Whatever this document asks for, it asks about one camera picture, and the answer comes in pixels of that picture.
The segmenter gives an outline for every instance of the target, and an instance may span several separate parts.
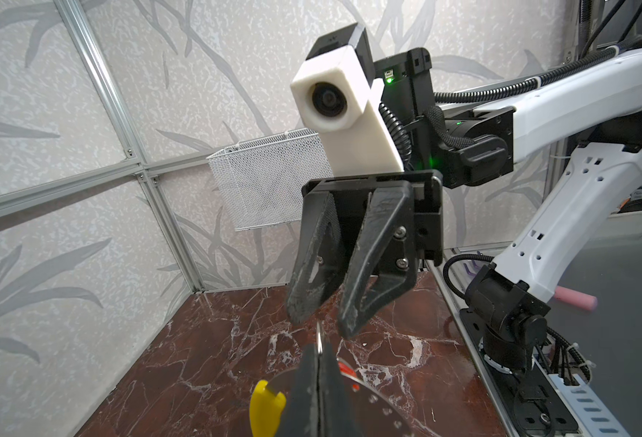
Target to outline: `white mesh basket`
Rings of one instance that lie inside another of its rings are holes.
[[[236,231],[301,220],[301,188],[333,176],[318,134],[297,129],[209,156]]]

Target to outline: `bolt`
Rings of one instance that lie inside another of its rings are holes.
[[[407,270],[408,260],[406,258],[396,259],[396,267],[399,267],[401,270]]]
[[[403,226],[399,226],[396,228],[396,231],[394,232],[394,238],[397,240],[401,240],[406,237],[406,228]]]

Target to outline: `pink foam tube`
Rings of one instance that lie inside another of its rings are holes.
[[[556,287],[554,298],[587,311],[592,311],[598,306],[597,297],[565,287]]]

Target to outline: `white camera housing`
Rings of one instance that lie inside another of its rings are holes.
[[[330,83],[343,92],[346,106],[339,115],[327,117],[316,110],[312,95],[316,84]],[[319,133],[335,177],[403,171],[379,102],[384,82],[367,83],[351,46],[343,46],[307,59],[291,82],[304,126]]]

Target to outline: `yellow object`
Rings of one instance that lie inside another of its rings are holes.
[[[267,390],[268,382],[259,380],[250,397],[250,430],[253,437],[275,437],[280,426],[281,412],[287,404],[282,393]]]

